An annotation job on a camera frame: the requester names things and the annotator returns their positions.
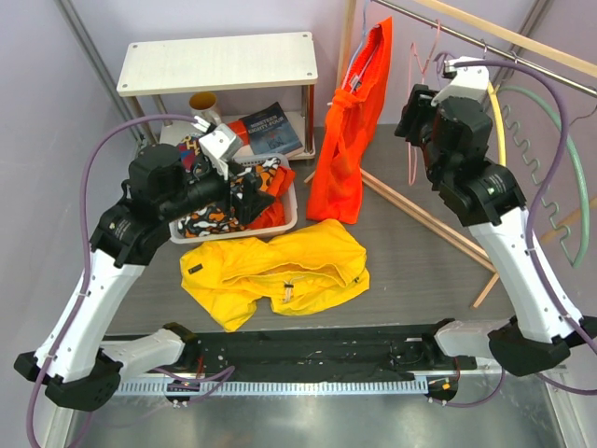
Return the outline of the pink wire hanger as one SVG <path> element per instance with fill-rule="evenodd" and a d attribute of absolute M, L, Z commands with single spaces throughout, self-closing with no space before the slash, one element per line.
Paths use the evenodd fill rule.
<path fill-rule="evenodd" d="M 428 66 L 431 62 L 431 58 L 435 54 L 440 32 L 441 32 L 441 23 L 440 23 L 440 21 L 437 21 L 436 36 L 434 38 L 433 45 L 432 45 L 431 49 L 429 50 L 427 57 L 423 63 L 421 62 L 421 58 L 419 56 L 419 52 L 417 50 L 416 43 L 414 41 L 411 42 L 409 58 L 408 58 L 408 76 L 407 76 L 408 82 L 412 81 L 413 64 L 416 63 L 416 68 L 418 69 L 418 73 L 420 76 L 420 82 L 422 84 L 425 83 Z M 416 182 L 417 167 L 418 167 L 417 153 L 412 148 L 411 144 L 408 144 L 408 185 L 409 186 L 413 186 Z"/>

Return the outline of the yellow shorts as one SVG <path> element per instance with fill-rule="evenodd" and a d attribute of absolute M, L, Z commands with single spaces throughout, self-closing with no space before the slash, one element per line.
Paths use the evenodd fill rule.
<path fill-rule="evenodd" d="M 256 237 L 206 242 L 180 261 L 182 288 L 225 331 L 240 329 L 261 299 L 277 315 L 340 306 L 370 287 L 367 250 L 335 219 L 268 242 Z"/>

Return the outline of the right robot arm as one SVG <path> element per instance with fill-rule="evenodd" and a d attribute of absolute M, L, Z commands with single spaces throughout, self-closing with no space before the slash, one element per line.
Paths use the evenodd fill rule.
<path fill-rule="evenodd" d="M 413 86 L 396 136 L 423 153 L 433 191 L 488 255 L 512 303 L 507 321 L 448 321 L 421 346 L 426 365 L 445 367 L 454 357 L 494 359 L 522 377 L 552 369 L 596 336 L 596 319 L 567 299 L 537 241 L 526 240 L 529 210 L 515 176 L 486 156 L 493 128 L 480 103 Z"/>

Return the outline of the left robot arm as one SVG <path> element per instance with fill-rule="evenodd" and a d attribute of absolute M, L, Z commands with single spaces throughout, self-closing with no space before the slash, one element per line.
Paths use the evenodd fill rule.
<path fill-rule="evenodd" d="M 59 322 L 36 351 L 18 355 L 15 370 L 40 381 L 57 406 L 83 412 L 98 410 L 121 382 L 141 373 L 162 366 L 191 371 L 198 338 L 177 323 L 112 348 L 101 342 L 125 295 L 169 240 L 172 222 L 221 201 L 247 225 L 273 203 L 258 175 L 235 161 L 229 167 L 230 175 L 222 175 L 201 157 L 189 172 L 176 147 L 143 148 L 129 165 L 121 198 L 87 239 L 83 274 Z"/>

